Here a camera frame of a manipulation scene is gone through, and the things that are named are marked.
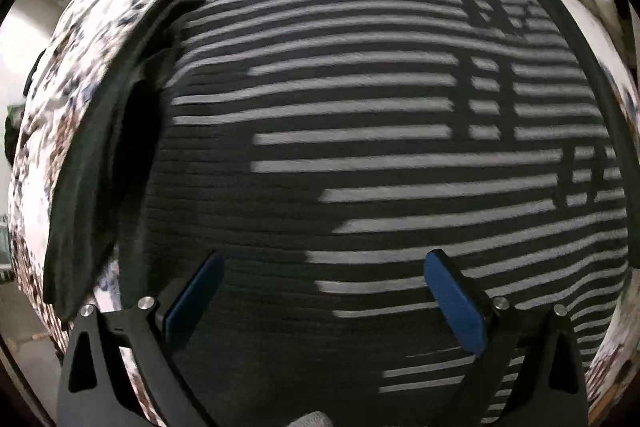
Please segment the black grey striped sweater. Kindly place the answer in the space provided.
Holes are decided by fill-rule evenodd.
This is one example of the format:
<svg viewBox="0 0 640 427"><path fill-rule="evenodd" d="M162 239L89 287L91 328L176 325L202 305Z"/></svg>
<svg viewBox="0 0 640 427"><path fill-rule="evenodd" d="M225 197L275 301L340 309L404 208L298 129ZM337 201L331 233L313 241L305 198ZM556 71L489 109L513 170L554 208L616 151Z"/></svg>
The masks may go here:
<svg viewBox="0 0 640 427"><path fill-rule="evenodd" d="M560 0L168 0L96 89L54 192L43 299L110 258L124 306L206 257L177 365L223 426L419 426L472 357L423 276L564 306L584 363L636 252L634 155Z"/></svg>

